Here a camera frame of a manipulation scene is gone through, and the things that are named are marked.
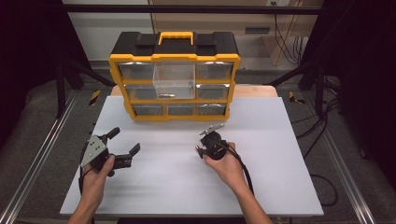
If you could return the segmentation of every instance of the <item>yellow handle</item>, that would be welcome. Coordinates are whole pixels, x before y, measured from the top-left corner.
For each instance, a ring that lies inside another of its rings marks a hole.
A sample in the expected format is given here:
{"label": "yellow handle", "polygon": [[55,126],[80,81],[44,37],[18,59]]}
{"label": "yellow handle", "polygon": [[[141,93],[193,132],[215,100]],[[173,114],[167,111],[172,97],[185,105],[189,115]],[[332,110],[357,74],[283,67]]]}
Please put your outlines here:
{"label": "yellow handle", "polygon": [[158,44],[161,45],[165,38],[189,38],[192,44],[192,37],[192,32],[161,32],[160,42]]}

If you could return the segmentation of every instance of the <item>black backdrop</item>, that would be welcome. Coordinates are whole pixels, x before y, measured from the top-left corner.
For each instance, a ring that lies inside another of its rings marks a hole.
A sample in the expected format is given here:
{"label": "black backdrop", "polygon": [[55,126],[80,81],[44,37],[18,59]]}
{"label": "black backdrop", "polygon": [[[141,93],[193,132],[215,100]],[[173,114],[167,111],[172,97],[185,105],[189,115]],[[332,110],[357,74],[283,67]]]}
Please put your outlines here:
{"label": "black backdrop", "polygon": [[[67,13],[47,13],[39,4],[36,0],[0,1],[0,148],[25,106],[26,93],[55,79],[61,60],[73,59],[90,67]],[[80,80],[73,68],[67,69],[67,78],[74,84]]]}
{"label": "black backdrop", "polygon": [[[327,0],[324,6],[348,6],[340,2]],[[340,100],[361,147],[396,189],[395,14],[396,1],[356,0],[323,52],[327,56],[321,65],[325,76],[340,78]],[[303,61],[312,57],[341,15],[318,17]]]}

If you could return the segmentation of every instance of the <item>black clamp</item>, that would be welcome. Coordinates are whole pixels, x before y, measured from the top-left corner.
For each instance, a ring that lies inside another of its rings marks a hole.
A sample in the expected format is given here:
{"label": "black clamp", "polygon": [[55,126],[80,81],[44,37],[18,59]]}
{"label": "black clamp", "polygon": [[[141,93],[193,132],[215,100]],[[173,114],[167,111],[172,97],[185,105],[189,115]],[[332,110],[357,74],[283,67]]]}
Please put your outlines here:
{"label": "black clamp", "polygon": [[215,132],[215,130],[222,128],[224,124],[212,125],[207,130],[204,130],[200,134],[204,134],[205,136],[200,140],[202,145],[205,148],[201,148],[196,146],[201,159],[204,155],[210,157],[212,160],[218,161],[221,160],[224,155],[227,153],[228,144],[226,140],[221,140],[221,136],[219,133]]}
{"label": "black clamp", "polygon": [[[91,166],[97,171],[102,170],[105,162],[110,157],[110,155],[112,155],[108,151],[107,140],[112,139],[119,132],[120,128],[114,128],[107,134],[103,134],[101,136],[91,136],[90,140],[85,144],[83,149],[85,152],[81,160],[81,167],[84,167],[90,163]],[[136,155],[139,150],[140,144],[137,143],[128,154],[115,155],[113,170],[108,174],[108,176],[113,176],[115,174],[114,170],[131,167],[132,157]]]}

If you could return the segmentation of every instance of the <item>forearm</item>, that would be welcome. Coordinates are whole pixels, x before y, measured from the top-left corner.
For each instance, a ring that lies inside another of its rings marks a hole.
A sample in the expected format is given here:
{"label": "forearm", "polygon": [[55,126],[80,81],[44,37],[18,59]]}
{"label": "forearm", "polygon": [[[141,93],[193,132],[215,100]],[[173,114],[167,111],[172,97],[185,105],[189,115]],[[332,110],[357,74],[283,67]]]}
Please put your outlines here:
{"label": "forearm", "polygon": [[95,214],[96,208],[80,202],[73,216],[70,217],[67,224],[89,224]]}
{"label": "forearm", "polygon": [[233,187],[232,190],[241,206],[247,224],[273,223],[265,214],[247,185]]}

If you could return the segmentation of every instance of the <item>yellow storage organizer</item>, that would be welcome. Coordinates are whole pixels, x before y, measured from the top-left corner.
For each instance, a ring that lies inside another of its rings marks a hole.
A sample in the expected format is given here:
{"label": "yellow storage organizer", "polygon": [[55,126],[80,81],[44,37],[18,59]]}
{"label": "yellow storage organizer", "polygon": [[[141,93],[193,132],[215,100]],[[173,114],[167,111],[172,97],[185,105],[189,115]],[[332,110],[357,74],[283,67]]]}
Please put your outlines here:
{"label": "yellow storage organizer", "polygon": [[230,32],[123,32],[108,59],[135,120],[225,120],[238,49]]}

